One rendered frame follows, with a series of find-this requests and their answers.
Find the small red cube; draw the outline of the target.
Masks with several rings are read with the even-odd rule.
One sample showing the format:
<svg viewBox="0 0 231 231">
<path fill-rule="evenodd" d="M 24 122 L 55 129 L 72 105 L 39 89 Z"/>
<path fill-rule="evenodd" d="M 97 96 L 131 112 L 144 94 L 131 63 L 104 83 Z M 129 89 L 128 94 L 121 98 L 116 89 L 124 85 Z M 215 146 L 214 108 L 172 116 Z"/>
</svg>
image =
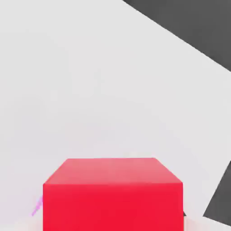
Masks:
<svg viewBox="0 0 231 231">
<path fill-rule="evenodd" d="M 43 184 L 43 231 L 184 231 L 183 184 L 155 158 L 67 159 Z"/>
</svg>

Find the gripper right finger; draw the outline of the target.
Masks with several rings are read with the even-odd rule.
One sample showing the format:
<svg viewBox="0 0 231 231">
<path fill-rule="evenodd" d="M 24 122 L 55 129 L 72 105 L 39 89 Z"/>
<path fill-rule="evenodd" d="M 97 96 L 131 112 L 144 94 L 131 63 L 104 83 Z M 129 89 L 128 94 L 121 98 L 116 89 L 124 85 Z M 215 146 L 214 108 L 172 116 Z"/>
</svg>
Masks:
<svg viewBox="0 0 231 231">
<path fill-rule="evenodd" d="M 184 213 L 184 231 L 231 231 L 231 211 L 192 217 Z"/>
</svg>

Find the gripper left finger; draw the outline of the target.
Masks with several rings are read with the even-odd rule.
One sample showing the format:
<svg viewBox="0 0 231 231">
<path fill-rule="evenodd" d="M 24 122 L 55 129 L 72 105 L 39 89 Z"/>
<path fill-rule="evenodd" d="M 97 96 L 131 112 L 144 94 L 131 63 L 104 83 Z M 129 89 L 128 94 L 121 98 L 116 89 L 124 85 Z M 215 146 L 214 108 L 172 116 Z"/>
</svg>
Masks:
<svg viewBox="0 0 231 231">
<path fill-rule="evenodd" d="M 43 197 L 39 198 L 29 217 L 0 226 L 0 231 L 43 231 Z"/>
</svg>

